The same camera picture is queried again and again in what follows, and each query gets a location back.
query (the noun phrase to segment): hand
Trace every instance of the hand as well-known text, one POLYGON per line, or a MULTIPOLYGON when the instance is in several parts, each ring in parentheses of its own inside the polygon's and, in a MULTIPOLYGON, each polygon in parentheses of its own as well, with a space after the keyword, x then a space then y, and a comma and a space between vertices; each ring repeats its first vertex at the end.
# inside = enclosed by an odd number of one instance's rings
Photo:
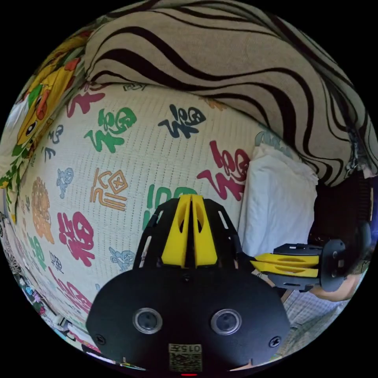
POLYGON ((316 295, 320 299, 330 300, 331 302, 348 300, 353 296, 360 279, 361 274, 350 274, 336 291, 327 292, 320 286, 315 286, 310 290, 310 293, 316 295))

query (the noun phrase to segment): screw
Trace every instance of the screw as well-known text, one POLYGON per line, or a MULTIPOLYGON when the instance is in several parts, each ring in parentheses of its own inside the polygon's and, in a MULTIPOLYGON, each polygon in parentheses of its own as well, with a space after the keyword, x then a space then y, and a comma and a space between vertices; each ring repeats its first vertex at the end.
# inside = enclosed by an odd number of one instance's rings
POLYGON ((101 335, 96 335, 96 340, 100 345, 105 345, 106 343, 104 336, 101 335))
POLYGON ((281 338, 279 336, 276 336, 269 341, 269 347, 275 348, 279 346, 280 343, 281 343, 281 338))

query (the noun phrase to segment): white pillow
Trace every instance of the white pillow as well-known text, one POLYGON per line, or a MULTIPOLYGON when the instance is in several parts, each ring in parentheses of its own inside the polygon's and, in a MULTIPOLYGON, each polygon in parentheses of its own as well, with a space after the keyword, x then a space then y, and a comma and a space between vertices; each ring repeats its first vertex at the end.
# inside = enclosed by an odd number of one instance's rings
POLYGON ((286 243, 307 244, 318 178, 304 163, 271 146, 254 149, 239 221, 244 253, 273 253, 286 243))

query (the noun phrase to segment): qr code label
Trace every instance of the qr code label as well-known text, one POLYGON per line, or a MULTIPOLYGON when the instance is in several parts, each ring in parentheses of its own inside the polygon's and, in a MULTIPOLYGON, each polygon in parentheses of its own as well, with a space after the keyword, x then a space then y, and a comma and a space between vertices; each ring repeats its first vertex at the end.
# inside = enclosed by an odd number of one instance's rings
POLYGON ((168 344, 170 371, 202 371, 201 344, 168 344))

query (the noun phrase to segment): black border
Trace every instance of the black border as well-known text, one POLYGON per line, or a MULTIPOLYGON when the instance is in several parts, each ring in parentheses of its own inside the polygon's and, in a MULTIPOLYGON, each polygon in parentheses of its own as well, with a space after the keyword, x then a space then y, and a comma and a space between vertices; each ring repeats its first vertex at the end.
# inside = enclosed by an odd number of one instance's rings
MULTIPOLYGON (((277 14, 310 35, 344 69, 363 99, 377 129, 376 14, 367 1, 331 2, 258 2, 253 5, 277 14)), ((2 122, 5 125, 9 111, 23 85, 34 69, 64 38, 95 17, 117 9, 125 3, 8 2, 3 9, 1 26, 1 88, 3 91, 2 122)), ((39 319, 12 277, 5 256, 2 267, 2 368, 16 374, 92 375, 112 372, 108 364, 95 361, 63 342, 39 319)), ((376 285, 373 282, 376 257, 358 293, 345 311, 327 331, 308 347, 284 359, 264 372, 243 371, 254 376, 365 374, 376 362, 377 332, 375 320, 376 285)), ((134 376, 143 372, 123 369, 134 376)))

